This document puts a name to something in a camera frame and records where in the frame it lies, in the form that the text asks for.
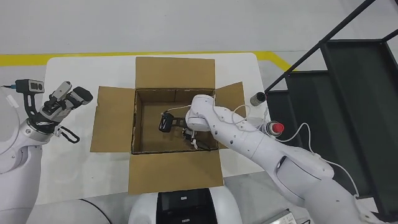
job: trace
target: yellow line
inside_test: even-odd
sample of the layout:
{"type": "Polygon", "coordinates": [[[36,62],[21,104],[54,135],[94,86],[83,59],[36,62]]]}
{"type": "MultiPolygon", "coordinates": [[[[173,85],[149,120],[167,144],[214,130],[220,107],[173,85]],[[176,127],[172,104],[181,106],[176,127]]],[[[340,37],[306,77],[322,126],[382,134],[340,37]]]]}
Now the yellow line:
{"type": "Polygon", "coordinates": [[[114,52],[114,53],[82,53],[82,54],[20,54],[1,55],[2,66],[35,66],[46,65],[53,57],[105,57],[117,55],[172,55],[172,54],[221,54],[221,53],[254,53],[258,60],[269,60],[280,69],[286,71],[290,64],[271,51],[219,51],[219,52],[114,52]]]}

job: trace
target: white table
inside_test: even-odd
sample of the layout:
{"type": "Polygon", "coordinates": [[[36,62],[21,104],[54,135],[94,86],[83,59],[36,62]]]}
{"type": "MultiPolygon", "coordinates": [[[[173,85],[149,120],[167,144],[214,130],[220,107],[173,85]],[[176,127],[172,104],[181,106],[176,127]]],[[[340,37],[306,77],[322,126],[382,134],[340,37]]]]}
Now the white table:
{"type": "MultiPolygon", "coordinates": [[[[216,60],[216,88],[243,82],[246,104],[263,90],[257,58],[252,53],[151,55],[156,57],[213,58],[216,60]]],[[[93,101],[72,111],[62,122],[81,137],[78,144],[64,138],[52,138],[44,146],[42,176],[37,204],[94,197],[127,191],[129,154],[90,153],[98,87],[135,87],[135,58],[85,57],[53,58],[47,64],[45,95],[48,99],[63,81],[82,86],[93,94],[93,101]]],[[[266,104],[253,108],[251,116],[263,117],[266,104]]],[[[263,171],[242,155],[220,151],[224,177],[263,171]]]]}

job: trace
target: box flap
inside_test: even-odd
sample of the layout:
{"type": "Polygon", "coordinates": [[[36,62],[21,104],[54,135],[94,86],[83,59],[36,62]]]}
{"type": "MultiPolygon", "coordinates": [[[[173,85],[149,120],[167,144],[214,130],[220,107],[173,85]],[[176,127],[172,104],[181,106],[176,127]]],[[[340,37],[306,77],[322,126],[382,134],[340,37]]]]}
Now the box flap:
{"type": "MultiPolygon", "coordinates": [[[[237,82],[216,89],[216,106],[223,106],[233,111],[241,105],[244,105],[244,92],[242,82],[237,82]]],[[[241,115],[242,117],[245,117],[245,107],[242,106],[240,109],[236,110],[236,113],[241,115]]],[[[227,149],[227,147],[221,143],[219,143],[219,148],[227,149]]]]}
{"type": "Polygon", "coordinates": [[[164,57],[137,57],[136,88],[214,89],[215,61],[164,57]]]}
{"type": "Polygon", "coordinates": [[[90,152],[130,152],[135,90],[100,86],[90,152]]]}
{"type": "Polygon", "coordinates": [[[130,156],[129,194],[222,186],[218,151],[130,156]]]}

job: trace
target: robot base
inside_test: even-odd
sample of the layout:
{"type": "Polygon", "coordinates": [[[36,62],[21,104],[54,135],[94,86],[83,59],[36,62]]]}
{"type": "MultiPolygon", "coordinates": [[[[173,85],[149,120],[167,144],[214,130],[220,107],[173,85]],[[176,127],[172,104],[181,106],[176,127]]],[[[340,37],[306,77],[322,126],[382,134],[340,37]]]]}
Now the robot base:
{"type": "Polygon", "coordinates": [[[227,187],[140,195],[129,224],[242,224],[238,204],[227,187]]]}

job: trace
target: red button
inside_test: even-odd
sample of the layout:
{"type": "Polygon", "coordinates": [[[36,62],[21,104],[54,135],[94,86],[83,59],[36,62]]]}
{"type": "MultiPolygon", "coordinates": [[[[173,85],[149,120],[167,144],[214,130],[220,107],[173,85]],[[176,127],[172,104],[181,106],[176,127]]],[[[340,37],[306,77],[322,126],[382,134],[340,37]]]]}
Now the red button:
{"type": "Polygon", "coordinates": [[[283,124],[280,123],[276,123],[272,125],[272,130],[275,133],[281,133],[282,131],[284,131],[285,126],[283,124]]]}

